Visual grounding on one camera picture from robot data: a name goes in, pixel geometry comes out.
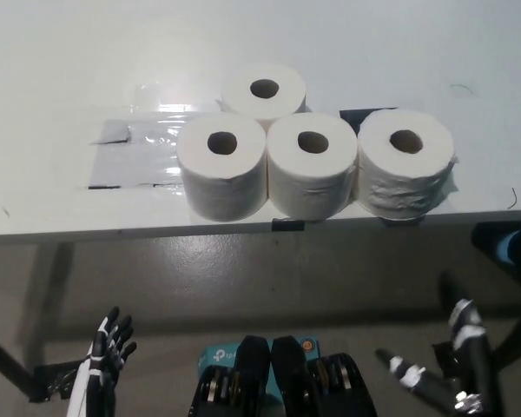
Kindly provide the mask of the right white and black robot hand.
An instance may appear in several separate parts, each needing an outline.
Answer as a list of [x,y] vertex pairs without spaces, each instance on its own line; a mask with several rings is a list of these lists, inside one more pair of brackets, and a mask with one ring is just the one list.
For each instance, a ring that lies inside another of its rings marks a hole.
[[502,416],[505,408],[486,328],[474,300],[449,271],[439,276],[439,299],[451,330],[457,375],[447,380],[388,349],[375,355],[411,395],[444,416]]

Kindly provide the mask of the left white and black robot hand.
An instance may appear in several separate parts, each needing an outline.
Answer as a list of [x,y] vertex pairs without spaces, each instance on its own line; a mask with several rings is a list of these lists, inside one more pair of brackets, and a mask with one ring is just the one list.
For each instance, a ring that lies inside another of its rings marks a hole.
[[89,350],[79,365],[71,391],[67,416],[113,416],[116,409],[115,388],[128,357],[137,344],[132,317],[119,317],[112,308],[96,330]]

